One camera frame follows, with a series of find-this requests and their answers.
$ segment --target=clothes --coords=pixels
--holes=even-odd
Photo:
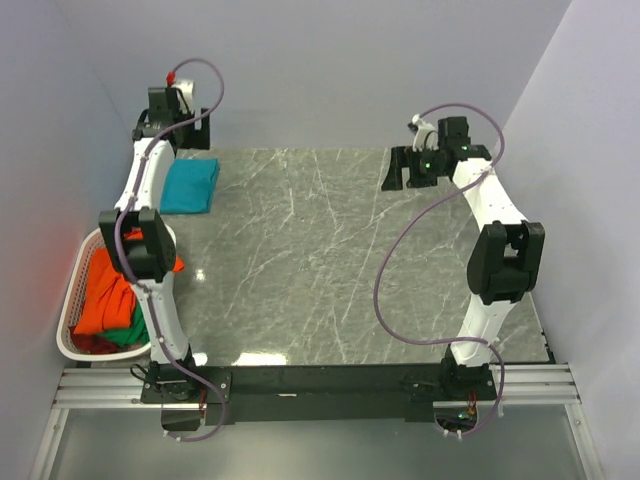
[[[216,188],[217,158],[177,158],[167,174],[160,213],[206,213]]]
[[[149,343],[149,332],[147,332],[147,326],[144,323],[140,304],[136,302],[129,328],[113,328],[106,330],[104,333],[99,333],[98,336],[115,343],[119,347]]]
[[[141,237],[139,231],[128,236],[132,239]],[[176,258],[173,271],[183,269],[184,263]],[[136,296],[129,282],[113,269],[107,249],[97,249],[89,262],[84,308],[75,332],[94,335],[114,328],[128,329],[135,307]]]
[[[91,353],[92,355],[104,355],[118,351],[118,345],[105,338],[97,335],[81,335],[76,333],[75,330],[76,327],[69,328],[71,341],[78,350]]]

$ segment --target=plastic basket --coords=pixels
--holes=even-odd
[[[167,230],[175,243],[175,233],[169,226],[167,226]],[[151,348],[151,344],[147,343],[140,348],[125,352],[91,355],[78,350],[71,341],[69,327],[76,325],[82,316],[85,290],[87,287],[87,276],[89,274],[89,262],[91,261],[91,257],[93,257],[94,252],[98,248],[102,247],[104,247],[104,240],[102,239],[102,233],[100,233],[99,228],[91,232],[87,238],[85,238],[84,242],[82,242],[80,252],[78,252],[78,257],[76,258],[76,264],[73,267],[71,281],[67,288],[62,313],[60,314],[60,322],[58,323],[56,342],[58,343],[60,352],[62,352],[65,357],[79,362],[113,362],[116,360],[126,360],[129,358],[139,357],[140,355],[147,353]]]

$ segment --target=dark red cloth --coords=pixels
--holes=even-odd
[[[118,346],[98,335],[82,335],[74,333],[76,327],[70,327],[71,341],[79,350],[91,353],[92,355],[104,355],[107,353],[116,353]]]

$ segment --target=gray marble surface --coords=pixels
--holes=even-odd
[[[441,347],[386,334],[372,307],[380,262],[403,226],[453,188],[381,192],[379,149],[212,150],[221,171],[211,213],[164,216],[186,270],[175,298],[200,362],[342,364],[439,361]],[[423,218],[392,257],[381,309],[415,338],[455,336],[469,301],[478,235],[457,198]],[[507,361],[546,361],[529,296],[500,334]]]

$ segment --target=blue folded cloth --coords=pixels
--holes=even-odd
[[[217,158],[176,158],[164,182],[160,213],[208,212],[219,171]]]

